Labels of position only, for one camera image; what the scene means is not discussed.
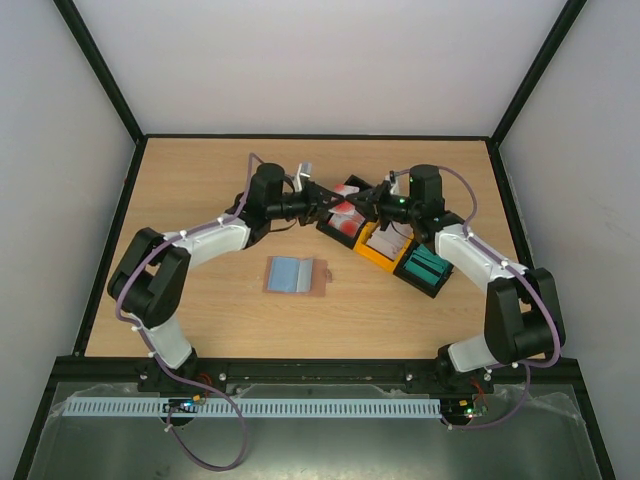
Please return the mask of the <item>red white credit card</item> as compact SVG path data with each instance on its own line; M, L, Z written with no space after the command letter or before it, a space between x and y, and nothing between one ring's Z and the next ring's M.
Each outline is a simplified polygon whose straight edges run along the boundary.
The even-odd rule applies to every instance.
M353 194L353 193L358 193L359 192L359 188L356 186L351 186L351 185L347 185L347 184L338 184L334 187L333 191L340 193L340 194L344 194L345 196L349 195L349 194ZM357 213L357 211L355 210L354 206L350 203L350 215L349 216L353 216Z

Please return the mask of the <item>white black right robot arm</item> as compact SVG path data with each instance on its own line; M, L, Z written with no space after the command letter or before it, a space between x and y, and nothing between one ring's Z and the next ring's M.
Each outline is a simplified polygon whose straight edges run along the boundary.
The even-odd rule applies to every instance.
M554 366L565 333L552 274L510 260L479 237L471 228L478 209L476 199L465 218L448 210L442 181L447 170L430 164L406 170L406 196L393 191L396 172L375 187L345 196L359 213L381 227L392 222L410 225L416 240L452 264L485 295L482 333L439 349L438 384L455 392L481 370Z

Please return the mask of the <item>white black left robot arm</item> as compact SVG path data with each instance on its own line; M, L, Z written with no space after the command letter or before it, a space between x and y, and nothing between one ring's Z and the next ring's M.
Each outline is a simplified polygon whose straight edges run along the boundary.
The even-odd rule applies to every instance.
M189 272L253 246L274 220L313 223L345 200L311 181L306 164L294 177L275 163L249 166L244 190L214 219L168 233L146 227L134 235L107 285L116 318L140 335L160 368L176 376L195 357L177 318Z

